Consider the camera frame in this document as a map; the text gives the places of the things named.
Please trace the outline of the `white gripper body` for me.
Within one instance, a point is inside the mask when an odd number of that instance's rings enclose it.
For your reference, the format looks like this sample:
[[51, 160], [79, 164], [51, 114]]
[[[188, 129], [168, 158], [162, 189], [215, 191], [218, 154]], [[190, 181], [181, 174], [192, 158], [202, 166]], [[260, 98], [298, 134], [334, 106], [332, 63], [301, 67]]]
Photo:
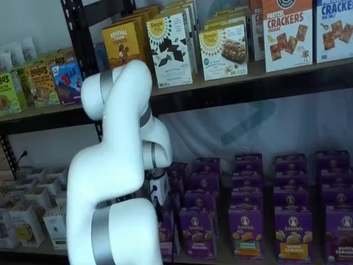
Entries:
[[154, 178], [150, 181], [150, 196], [153, 203], [163, 205], [169, 193], [169, 182], [167, 176]]

